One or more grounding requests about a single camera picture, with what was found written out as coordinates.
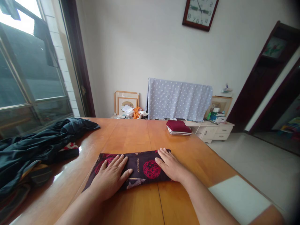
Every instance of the dark red patterned cloth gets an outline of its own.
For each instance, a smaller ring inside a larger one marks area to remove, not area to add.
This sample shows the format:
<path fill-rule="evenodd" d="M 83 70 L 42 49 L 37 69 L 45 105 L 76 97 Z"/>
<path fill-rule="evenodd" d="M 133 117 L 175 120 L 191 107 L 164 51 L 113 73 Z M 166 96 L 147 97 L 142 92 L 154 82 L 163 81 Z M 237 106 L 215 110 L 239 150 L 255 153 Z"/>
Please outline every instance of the dark red patterned cloth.
<path fill-rule="evenodd" d="M 84 190 L 91 185 L 103 162 L 107 160 L 108 166 L 116 156 L 116 154 L 106 153 L 99 155 L 99 158 L 91 172 L 90 177 L 87 180 Z M 122 185 L 120 190 L 126 190 L 138 185 L 144 185 L 152 182 L 171 180 L 154 160 L 156 157 L 161 159 L 157 151 L 124 154 L 124 157 L 126 156 L 128 156 L 128 161 L 122 171 L 122 174 L 128 169 L 133 169 L 133 172 L 127 181 L 125 181 L 125 183 Z"/>

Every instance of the human hand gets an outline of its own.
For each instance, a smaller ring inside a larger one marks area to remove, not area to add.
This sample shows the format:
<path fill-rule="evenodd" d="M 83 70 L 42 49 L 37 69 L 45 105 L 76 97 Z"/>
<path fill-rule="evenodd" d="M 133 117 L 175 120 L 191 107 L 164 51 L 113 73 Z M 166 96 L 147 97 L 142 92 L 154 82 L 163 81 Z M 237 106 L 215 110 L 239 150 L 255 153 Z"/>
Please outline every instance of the human hand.
<path fill-rule="evenodd" d="M 88 188 L 102 202 L 113 196 L 132 173 L 132 169 L 121 172 L 128 160 L 124 155 L 117 155 L 106 168 L 107 160 L 102 164 L 98 174 Z"/>
<path fill-rule="evenodd" d="M 167 152 L 165 148 L 160 148 L 157 152 L 162 160 L 156 157 L 155 162 L 172 180 L 183 183 L 189 175 L 193 175 L 188 169 L 181 165 L 171 152 Z"/>

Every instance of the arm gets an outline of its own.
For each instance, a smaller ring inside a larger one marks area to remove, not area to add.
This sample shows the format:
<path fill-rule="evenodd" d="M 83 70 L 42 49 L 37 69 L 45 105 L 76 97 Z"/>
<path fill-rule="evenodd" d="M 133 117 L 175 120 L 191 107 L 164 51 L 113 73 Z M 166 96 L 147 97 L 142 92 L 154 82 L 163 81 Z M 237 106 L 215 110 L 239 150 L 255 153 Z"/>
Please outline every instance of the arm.
<path fill-rule="evenodd" d="M 89 224 L 100 204 L 113 196 L 132 173 L 129 169 L 121 176 L 127 159 L 117 155 L 107 168 L 105 160 L 90 187 L 69 206 L 56 225 Z"/>
<path fill-rule="evenodd" d="M 184 186 L 200 224 L 239 224 L 204 184 L 181 165 L 171 153 L 167 152 L 165 148 L 160 148 L 157 152 L 163 161 L 155 158 L 156 163 L 172 180 L 178 181 Z"/>

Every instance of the clock face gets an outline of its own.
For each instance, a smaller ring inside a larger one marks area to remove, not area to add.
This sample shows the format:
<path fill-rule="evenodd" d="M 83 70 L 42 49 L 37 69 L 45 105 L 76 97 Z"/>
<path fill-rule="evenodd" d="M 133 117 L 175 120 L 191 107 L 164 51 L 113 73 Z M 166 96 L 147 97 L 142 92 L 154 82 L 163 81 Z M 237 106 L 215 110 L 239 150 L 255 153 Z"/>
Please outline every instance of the clock face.
<path fill-rule="evenodd" d="M 217 0 L 191 0 L 187 21 L 209 26 Z"/>

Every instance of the gray polka dot fabric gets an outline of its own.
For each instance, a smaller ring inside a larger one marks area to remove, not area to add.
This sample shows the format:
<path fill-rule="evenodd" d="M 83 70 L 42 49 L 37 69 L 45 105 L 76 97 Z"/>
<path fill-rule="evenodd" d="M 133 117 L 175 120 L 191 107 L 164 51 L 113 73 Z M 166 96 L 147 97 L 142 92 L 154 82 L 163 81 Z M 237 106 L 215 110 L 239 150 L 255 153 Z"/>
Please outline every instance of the gray polka dot fabric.
<path fill-rule="evenodd" d="M 213 95 L 209 85 L 149 78 L 148 119 L 177 118 L 203 121 Z"/>

